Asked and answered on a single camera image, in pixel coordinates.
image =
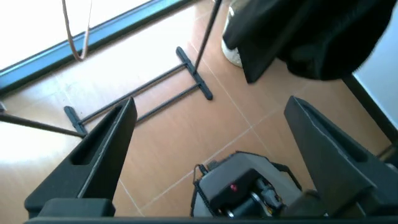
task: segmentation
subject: white wall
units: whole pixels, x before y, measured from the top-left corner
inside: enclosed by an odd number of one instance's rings
[[[391,123],[398,129],[398,7],[371,56],[354,72]]]

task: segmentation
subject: black fabric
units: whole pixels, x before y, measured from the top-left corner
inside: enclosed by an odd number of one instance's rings
[[[397,0],[252,0],[231,18],[224,41],[238,48],[248,83],[278,57],[315,80],[351,75],[386,29]]]

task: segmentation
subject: hanging cord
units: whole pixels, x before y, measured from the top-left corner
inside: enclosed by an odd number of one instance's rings
[[[68,34],[68,42],[70,45],[70,49],[72,50],[73,56],[75,57],[75,59],[79,62],[82,62],[87,54],[88,48],[88,36],[90,35],[90,16],[91,16],[91,7],[93,5],[93,0],[91,0],[90,3],[90,12],[88,14],[88,23],[87,23],[87,30],[85,32],[85,39],[84,39],[84,43],[83,43],[83,50],[81,52],[81,56],[79,56],[76,48],[75,48],[75,44],[73,43],[73,36],[70,33],[70,28],[69,28],[69,18],[68,18],[68,12],[67,12],[67,4],[65,2],[65,0],[62,0],[62,9],[63,9],[63,17],[65,18],[65,27],[67,28],[67,34]]]

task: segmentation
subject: black plastic foot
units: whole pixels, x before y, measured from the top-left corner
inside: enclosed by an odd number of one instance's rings
[[[70,122],[72,122],[73,127],[76,129],[78,133],[88,134],[84,125],[80,123],[80,118],[77,116],[75,109],[71,106],[66,106],[63,108],[65,113],[67,114]]]
[[[199,88],[205,95],[206,99],[212,100],[213,94],[211,93],[210,89],[207,87],[205,81],[203,81],[199,73],[195,72],[195,67],[193,66],[191,60],[189,60],[189,58],[185,54],[184,50],[182,50],[181,47],[177,47],[175,53],[177,53],[180,60],[185,63],[186,68],[188,69],[189,73],[192,75],[195,82],[199,84]]]

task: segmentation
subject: brown tile floor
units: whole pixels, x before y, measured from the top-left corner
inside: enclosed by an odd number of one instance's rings
[[[178,64],[178,45],[194,61],[212,5],[205,0],[185,7],[1,100],[10,114],[73,129],[64,106],[88,115]],[[290,95],[309,101],[373,153],[389,144],[341,81],[304,80],[276,60],[257,83],[247,85],[242,70],[221,52],[227,9],[224,4],[199,68],[214,100],[195,91],[136,127],[113,201],[116,215],[188,216],[193,166],[236,150],[287,164],[304,187],[313,187],[283,116]],[[176,73],[135,97],[139,114],[192,84],[186,70]],[[27,219],[24,199],[80,140],[5,123],[0,136],[0,220],[21,223]]]

